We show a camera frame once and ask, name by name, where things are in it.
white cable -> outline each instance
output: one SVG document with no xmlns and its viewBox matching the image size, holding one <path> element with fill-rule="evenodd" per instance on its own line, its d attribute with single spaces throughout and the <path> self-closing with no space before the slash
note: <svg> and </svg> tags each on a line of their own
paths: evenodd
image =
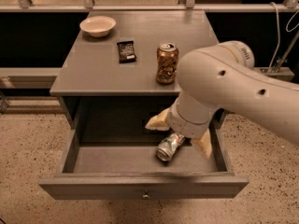
<svg viewBox="0 0 299 224">
<path fill-rule="evenodd" d="M 298 22 L 297 25 L 295 25 L 293 28 L 291 28 L 291 30 L 289 30 L 289 25 L 290 25 L 292 19 L 296 16 L 296 14 L 297 14 L 298 12 L 299 12 L 299 10 L 297 10 L 297 11 L 292 15 L 292 17 L 289 19 L 289 21 L 288 21 L 288 24 L 287 24 L 287 26 L 286 26 L 286 30 L 287 30 L 288 33 L 292 32 L 293 30 L 295 30 L 295 29 L 299 26 L 299 22 Z"/>
<path fill-rule="evenodd" d="M 276 5 L 274 2 L 271 2 L 270 5 L 272 5 L 272 6 L 274 7 L 274 9 L 275 9 L 275 11 L 276 11 L 276 13 L 277 13 L 278 45 L 277 45 L 277 48 L 276 48 L 276 50 L 275 50 L 275 52 L 274 52 L 274 54 L 273 54 L 272 60 L 271 60 L 271 62 L 270 62 L 270 64 L 269 64 L 268 71 L 267 71 L 267 74 L 266 74 L 267 76 L 269 75 L 269 72 L 270 72 L 270 70 L 271 70 L 271 68 L 272 68 L 272 63 L 273 63 L 275 57 L 277 56 L 278 49 L 279 49 L 279 46 L 280 46 L 280 26 L 279 26 L 278 7 L 277 7 L 277 5 Z"/>
</svg>

silver can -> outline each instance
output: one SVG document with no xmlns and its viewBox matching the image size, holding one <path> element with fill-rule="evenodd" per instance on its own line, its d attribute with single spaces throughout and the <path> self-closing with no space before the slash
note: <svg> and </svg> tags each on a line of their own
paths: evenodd
<svg viewBox="0 0 299 224">
<path fill-rule="evenodd" d="M 178 65 L 178 48 L 174 42 L 163 42 L 157 48 L 157 81 L 161 84 L 171 84 L 176 80 Z"/>
<path fill-rule="evenodd" d="M 157 157 L 162 161 L 171 161 L 179 147 L 183 145 L 185 137 L 179 133 L 171 133 L 159 144 Z"/>
</svg>

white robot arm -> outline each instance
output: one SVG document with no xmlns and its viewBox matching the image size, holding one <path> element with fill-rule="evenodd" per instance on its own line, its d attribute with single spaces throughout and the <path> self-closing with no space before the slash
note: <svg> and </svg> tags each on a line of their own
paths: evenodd
<svg viewBox="0 0 299 224">
<path fill-rule="evenodd" d="M 167 122 L 186 137 L 201 137 L 223 108 L 299 145 L 299 85 L 253 71 L 251 49 L 241 42 L 194 50 L 179 61 L 181 93 Z"/>
</svg>

drawer knob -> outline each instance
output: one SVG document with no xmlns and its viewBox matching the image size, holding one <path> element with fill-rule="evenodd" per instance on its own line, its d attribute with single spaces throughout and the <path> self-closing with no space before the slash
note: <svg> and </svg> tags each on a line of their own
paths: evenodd
<svg viewBox="0 0 299 224">
<path fill-rule="evenodd" d="M 142 199 L 143 200 L 148 200 L 150 199 L 149 193 L 147 190 L 144 191 L 144 194 L 142 195 Z"/>
</svg>

floor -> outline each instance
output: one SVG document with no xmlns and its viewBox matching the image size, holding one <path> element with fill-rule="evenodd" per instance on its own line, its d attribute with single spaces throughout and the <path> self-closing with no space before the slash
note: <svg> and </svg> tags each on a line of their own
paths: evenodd
<svg viewBox="0 0 299 224">
<path fill-rule="evenodd" d="M 230 200 L 55 201 L 38 180 L 53 176 L 68 130 L 63 114 L 0 116 L 0 218 L 7 224 L 299 223 L 299 147 L 243 117 L 230 114 L 221 127 L 235 174 L 250 180 Z"/>
</svg>

